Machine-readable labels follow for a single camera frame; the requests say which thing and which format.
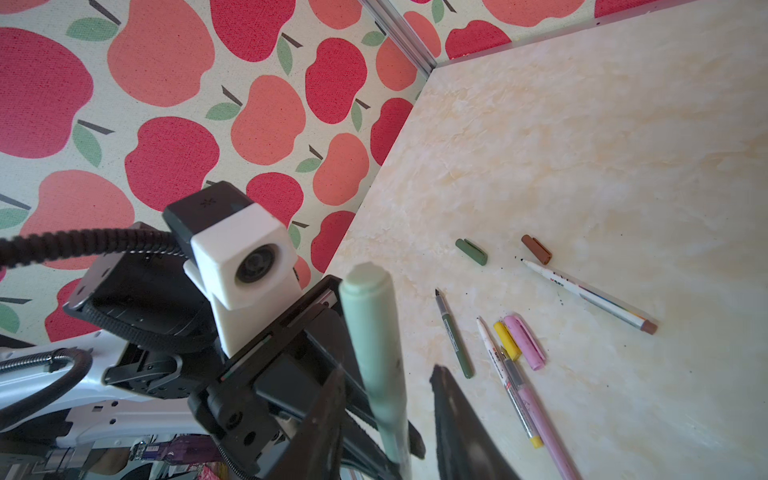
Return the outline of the pink pen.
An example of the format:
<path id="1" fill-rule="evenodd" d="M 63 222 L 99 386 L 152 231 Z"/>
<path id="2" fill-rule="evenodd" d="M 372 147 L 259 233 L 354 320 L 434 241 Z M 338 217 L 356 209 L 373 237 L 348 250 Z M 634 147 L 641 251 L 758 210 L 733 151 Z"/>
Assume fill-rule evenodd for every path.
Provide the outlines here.
<path id="1" fill-rule="evenodd" d="M 525 409 L 536 427 L 538 436 L 547 448 L 561 478 L 568 480 L 580 479 L 577 469 L 557 435 L 552 422 L 541 406 L 533 387 L 525 379 L 525 376 L 514 361 L 505 359 L 504 364 L 510 373 L 512 383 L 521 397 Z"/>

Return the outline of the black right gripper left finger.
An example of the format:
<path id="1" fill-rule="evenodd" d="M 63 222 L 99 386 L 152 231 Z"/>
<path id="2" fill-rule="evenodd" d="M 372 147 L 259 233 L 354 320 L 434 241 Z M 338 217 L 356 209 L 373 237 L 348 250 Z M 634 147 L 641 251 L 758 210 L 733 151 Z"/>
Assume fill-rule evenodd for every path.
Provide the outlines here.
<path id="1" fill-rule="evenodd" d="M 344 372 L 318 384 L 298 365 L 277 365 L 260 377 L 260 396 L 301 418 L 296 434 L 269 470 L 268 479 L 338 479 L 343 453 Z"/>

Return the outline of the aluminium left rear corner post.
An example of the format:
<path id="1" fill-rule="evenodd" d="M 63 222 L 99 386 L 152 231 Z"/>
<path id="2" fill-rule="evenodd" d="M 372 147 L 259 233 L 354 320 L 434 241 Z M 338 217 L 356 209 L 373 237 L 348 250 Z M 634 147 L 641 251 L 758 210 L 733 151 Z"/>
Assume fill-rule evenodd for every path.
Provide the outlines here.
<path id="1" fill-rule="evenodd" d="M 384 33 L 416 66 L 418 71 L 429 77 L 437 67 L 437 62 L 393 2 L 389 0 L 360 0 L 360 3 L 373 16 Z"/>

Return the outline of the brown pen cap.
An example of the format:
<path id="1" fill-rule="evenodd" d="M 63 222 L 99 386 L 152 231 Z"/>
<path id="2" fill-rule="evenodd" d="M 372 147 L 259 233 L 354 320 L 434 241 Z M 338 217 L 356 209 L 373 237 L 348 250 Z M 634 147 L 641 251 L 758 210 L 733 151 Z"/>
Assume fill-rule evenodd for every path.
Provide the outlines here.
<path id="1" fill-rule="evenodd" d="M 542 265 L 549 264 L 549 262 L 553 257 L 553 254 L 537 238 L 532 237 L 531 235 L 525 234 L 521 237 L 521 242 L 536 257 L 539 263 L 541 263 Z"/>

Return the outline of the light green pen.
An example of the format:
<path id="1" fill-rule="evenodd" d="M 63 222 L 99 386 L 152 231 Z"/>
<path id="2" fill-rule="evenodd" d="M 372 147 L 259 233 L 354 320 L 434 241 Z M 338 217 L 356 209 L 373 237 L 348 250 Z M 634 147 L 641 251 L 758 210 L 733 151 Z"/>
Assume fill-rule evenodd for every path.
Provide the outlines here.
<path id="1" fill-rule="evenodd" d="M 339 288 L 344 318 L 385 454 L 411 477 L 407 390 L 391 275 L 372 262 L 352 268 Z"/>

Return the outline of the yellow pen cap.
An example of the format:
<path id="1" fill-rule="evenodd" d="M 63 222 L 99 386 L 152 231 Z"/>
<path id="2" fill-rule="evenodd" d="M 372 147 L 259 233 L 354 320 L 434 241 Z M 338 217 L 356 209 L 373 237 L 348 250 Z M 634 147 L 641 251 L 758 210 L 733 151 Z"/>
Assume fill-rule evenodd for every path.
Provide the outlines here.
<path id="1" fill-rule="evenodd" d="M 498 321 L 493 325 L 493 328 L 501 342 L 506 356 L 512 361 L 518 360 L 522 355 L 522 352 L 507 329 L 507 326 L 502 321 Z"/>

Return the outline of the dark green pen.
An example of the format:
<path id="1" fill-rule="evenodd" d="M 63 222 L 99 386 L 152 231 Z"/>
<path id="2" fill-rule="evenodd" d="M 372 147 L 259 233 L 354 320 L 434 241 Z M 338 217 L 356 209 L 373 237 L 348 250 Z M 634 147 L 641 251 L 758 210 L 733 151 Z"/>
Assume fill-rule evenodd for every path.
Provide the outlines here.
<path id="1" fill-rule="evenodd" d="M 451 311 L 439 289 L 435 289 L 435 300 L 440 313 L 441 320 L 446 328 L 452 348 L 459 362 L 462 373 L 466 379 L 474 376 L 474 370 L 470 362 L 467 350 L 460 336 L 460 331 L 455 323 Z"/>

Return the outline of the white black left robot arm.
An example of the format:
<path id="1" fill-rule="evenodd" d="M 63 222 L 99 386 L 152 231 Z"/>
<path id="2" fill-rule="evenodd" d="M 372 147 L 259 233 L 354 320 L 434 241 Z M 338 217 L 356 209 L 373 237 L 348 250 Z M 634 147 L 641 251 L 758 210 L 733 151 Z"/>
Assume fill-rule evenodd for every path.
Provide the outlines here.
<path id="1" fill-rule="evenodd" d="M 9 350 L 1 426 L 110 401 L 122 436 L 204 429 L 244 479 L 403 479 L 426 448 L 408 421 L 396 326 L 352 324 L 342 281 L 300 288 L 285 226 L 259 205 L 164 212 L 166 231 L 3 240 L 1 264 L 93 257 L 65 311 L 96 332 Z"/>

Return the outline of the dark green pen cap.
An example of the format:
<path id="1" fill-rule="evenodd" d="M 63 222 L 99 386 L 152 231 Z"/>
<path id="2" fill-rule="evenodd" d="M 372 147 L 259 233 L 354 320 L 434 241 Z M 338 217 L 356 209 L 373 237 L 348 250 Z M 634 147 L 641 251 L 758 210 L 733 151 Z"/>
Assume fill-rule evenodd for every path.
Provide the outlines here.
<path id="1" fill-rule="evenodd" d="M 485 266 L 487 264 L 487 253 L 482 248 L 471 242 L 469 239 L 457 239 L 455 241 L 455 246 L 478 265 Z"/>

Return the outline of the white pen yellow end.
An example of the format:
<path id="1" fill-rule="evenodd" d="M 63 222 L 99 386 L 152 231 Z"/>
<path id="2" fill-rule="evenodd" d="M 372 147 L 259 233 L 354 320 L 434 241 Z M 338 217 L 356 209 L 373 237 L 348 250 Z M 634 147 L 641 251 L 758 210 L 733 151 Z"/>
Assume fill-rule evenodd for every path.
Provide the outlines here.
<path id="1" fill-rule="evenodd" d="M 485 321 L 481 317 L 477 317 L 476 324 L 480 338 L 482 339 L 492 365 L 494 366 L 500 382 L 504 387 L 508 398 L 510 399 L 516 416 L 518 417 L 526 436 L 535 449 L 542 448 L 544 443 L 538 433 L 538 430 L 535 427 L 533 420 L 524 407 L 523 401 L 517 392 L 517 388 L 513 383 L 512 377 L 506 368 L 504 363 L 505 357 L 502 355 L 494 340 L 491 338 L 491 334 Z"/>

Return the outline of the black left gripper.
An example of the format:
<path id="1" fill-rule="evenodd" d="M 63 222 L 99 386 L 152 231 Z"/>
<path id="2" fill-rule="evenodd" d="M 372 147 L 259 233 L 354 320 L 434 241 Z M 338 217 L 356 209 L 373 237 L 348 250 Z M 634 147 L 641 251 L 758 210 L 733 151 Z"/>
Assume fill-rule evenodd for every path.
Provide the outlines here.
<path id="1" fill-rule="evenodd" d="M 368 397 L 329 275 L 188 399 L 238 479 L 337 479 L 342 468 L 401 479 L 365 431 Z"/>

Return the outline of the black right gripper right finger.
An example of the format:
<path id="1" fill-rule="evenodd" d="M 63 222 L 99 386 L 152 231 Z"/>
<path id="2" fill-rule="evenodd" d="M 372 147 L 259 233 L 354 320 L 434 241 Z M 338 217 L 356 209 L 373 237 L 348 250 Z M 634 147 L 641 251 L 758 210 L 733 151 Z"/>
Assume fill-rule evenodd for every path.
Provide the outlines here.
<path id="1" fill-rule="evenodd" d="M 519 479 L 472 409 L 451 372 L 435 365 L 436 459 L 440 479 Z"/>

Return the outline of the white pen brown end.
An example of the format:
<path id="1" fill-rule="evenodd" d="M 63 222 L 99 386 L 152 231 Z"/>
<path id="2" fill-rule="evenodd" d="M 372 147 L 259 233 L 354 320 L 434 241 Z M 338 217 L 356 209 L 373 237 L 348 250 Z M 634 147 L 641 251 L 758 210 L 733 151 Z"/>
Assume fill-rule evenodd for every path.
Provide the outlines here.
<path id="1" fill-rule="evenodd" d="M 645 318 L 637 313 L 630 311 L 627 307 L 620 306 L 618 302 L 609 300 L 607 296 L 596 293 L 566 276 L 563 276 L 554 270 L 548 269 L 535 262 L 522 259 L 522 264 L 533 272 L 537 273 L 546 280 L 560 286 L 564 290 L 580 297 L 593 306 L 603 310 L 606 313 L 618 318 L 619 320 L 631 325 L 642 332 L 654 335 L 658 326 L 653 320 Z"/>

